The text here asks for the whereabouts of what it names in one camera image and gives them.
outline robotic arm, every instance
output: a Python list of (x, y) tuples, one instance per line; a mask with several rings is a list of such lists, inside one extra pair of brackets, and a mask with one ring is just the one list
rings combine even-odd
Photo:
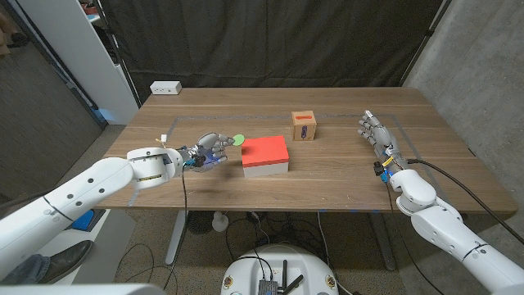
[(110, 157), (0, 220), (0, 279), (51, 241), (99, 202), (128, 184), (135, 190), (154, 188), (179, 176), (184, 167), (212, 169), (228, 158), (233, 138), (209, 133), (190, 148), (146, 147), (128, 152), (127, 160)]
[(504, 293), (524, 284), (524, 270), (473, 233), (459, 212), (437, 197), (435, 189), (417, 171), (409, 169), (395, 135), (370, 111), (359, 123), (359, 134), (375, 148), (391, 187), (402, 192), (396, 205), (411, 217), (418, 234), (455, 257), (492, 293)]

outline red and white box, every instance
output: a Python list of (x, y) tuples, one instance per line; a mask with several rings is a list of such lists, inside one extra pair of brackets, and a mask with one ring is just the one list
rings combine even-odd
[(242, 166), (247, 178), (286, 173), (289, 154), (284, 137), (246, 139), (242, 144)]

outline gray curtain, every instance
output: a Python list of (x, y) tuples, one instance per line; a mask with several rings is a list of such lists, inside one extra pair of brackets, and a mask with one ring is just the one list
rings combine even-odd
[(183, 87), (397, 86), (441, 1), (103, 0), (141, 101)]

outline cardboard box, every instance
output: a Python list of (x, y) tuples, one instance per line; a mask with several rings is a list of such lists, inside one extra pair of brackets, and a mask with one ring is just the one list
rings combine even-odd
[(317, 129), (317, 121), (313, 111), (292, 111), (293, 140), (313, 140), (314, 132)]

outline power strip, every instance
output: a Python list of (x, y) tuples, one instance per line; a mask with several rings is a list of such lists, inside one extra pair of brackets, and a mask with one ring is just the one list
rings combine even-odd
[(180, 81), (155, 81), (149, 88), (153, 94), (179, 94), (182, 85)]

